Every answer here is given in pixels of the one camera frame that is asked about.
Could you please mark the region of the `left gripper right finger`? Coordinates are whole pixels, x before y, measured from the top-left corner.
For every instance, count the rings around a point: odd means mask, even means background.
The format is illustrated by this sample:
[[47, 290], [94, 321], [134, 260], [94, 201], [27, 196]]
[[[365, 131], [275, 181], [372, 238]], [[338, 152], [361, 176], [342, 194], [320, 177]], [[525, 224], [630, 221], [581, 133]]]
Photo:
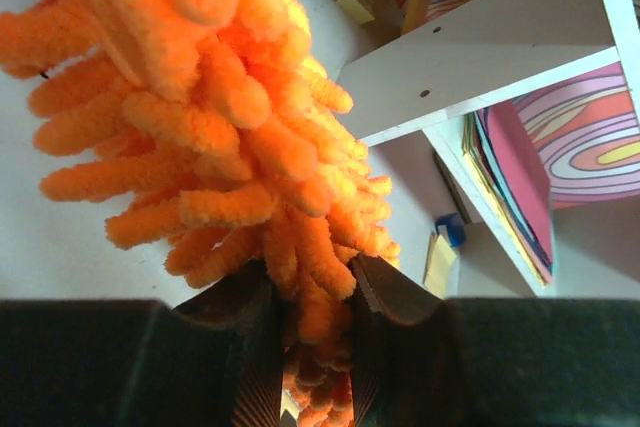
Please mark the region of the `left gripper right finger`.
[[351, 263], [359, 426], [635, 426], [639, 305], [450, 298]]

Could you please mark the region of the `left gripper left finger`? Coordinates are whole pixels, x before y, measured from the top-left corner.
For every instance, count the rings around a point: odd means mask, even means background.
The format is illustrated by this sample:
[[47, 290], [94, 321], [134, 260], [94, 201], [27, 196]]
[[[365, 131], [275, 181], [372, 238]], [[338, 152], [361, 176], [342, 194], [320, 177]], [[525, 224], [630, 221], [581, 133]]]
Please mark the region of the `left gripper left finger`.
[[195, 297], [1, 304], [5, 426], [276, 426], [282, 310], [261, 261]]

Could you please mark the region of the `orange microfiber duster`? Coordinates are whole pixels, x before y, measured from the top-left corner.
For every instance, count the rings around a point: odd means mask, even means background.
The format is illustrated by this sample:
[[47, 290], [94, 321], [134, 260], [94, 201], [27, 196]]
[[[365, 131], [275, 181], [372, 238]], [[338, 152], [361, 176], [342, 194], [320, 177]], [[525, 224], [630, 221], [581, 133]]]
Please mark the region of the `orange microfiber duster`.
[[283, 387], [302, 426], [350, 426], [360, 254], [396, 262], [387, 176], [340, 123], [352, 109], [310, 52], [298, 0], [40, 0], [1, 16], [1, 67], [53, 72], [28, 104], [34, 146], [95, 160], [45, 177], [58, 202], [134, 199], [117, 247], [165, 239], [194, 288], [262, 260], [294, 303]]

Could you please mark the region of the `white wooden bookshelf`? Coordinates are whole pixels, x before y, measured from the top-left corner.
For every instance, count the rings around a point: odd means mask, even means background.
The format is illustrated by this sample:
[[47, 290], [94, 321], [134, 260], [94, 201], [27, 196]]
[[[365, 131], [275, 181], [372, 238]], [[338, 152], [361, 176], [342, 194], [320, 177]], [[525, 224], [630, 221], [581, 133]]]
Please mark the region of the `white wooden bookshelf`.
[[639, 295], [635, 200], [579, 207], [559, 219], [559, 271], [542, 287], [527, 269], [464, 166], [466, 114], [583, 74], [629, 64], [622, 24], [631, 0], [473, 0], [346, 65], [339, 76], [355, 102], [345, 126], [369, 146], [409, 137], [429, 143], [480, 215], [451, 271], [451, 296], [609, 297]]

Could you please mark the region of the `yellow sticky notes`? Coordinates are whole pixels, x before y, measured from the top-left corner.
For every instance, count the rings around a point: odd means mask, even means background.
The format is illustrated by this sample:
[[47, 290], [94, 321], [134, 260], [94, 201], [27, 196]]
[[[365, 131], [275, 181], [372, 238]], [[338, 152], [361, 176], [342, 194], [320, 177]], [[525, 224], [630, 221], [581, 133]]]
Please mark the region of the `yellow sticky notes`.
[[444, 298], [449, 279], [458, 254], [449, 241], [440, 234], [432, 233], [429, 239], [425, 263], [424, 287], [433, 295]]

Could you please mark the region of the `blue tape dispenser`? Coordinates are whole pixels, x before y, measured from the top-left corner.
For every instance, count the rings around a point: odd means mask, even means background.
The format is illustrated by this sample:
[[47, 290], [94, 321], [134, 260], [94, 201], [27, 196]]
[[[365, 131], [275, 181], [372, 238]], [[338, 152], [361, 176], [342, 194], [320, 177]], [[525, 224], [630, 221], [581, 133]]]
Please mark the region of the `blue tape dispenser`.
[[435, 222], [435, 230], [453, 248], [462, 246], [467, 240], [465, 223], [457, 212], [439, 217]]

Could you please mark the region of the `stack of coloured paper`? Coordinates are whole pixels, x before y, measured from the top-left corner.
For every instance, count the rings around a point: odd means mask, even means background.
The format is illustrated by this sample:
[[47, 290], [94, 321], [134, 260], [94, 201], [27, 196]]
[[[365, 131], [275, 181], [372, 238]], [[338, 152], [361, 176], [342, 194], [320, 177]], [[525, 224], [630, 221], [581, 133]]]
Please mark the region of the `stack of coloured paper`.
[[465, 115], [461, 149], [471, 176], [528, 269], [540, 285], [550, 285], [550, 179], [515, 106], [506, 101]]

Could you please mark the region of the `yellow sticky pad under shelf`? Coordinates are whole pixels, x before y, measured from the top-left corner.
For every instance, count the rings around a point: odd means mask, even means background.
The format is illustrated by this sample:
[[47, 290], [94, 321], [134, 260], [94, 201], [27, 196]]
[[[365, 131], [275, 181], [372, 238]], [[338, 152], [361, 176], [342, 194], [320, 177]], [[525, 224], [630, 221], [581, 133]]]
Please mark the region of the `yellow sticky pad under shelf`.
[[336, 0], [335, 3], [358, 25], [365, 25], [375, 20], [372, 0]]

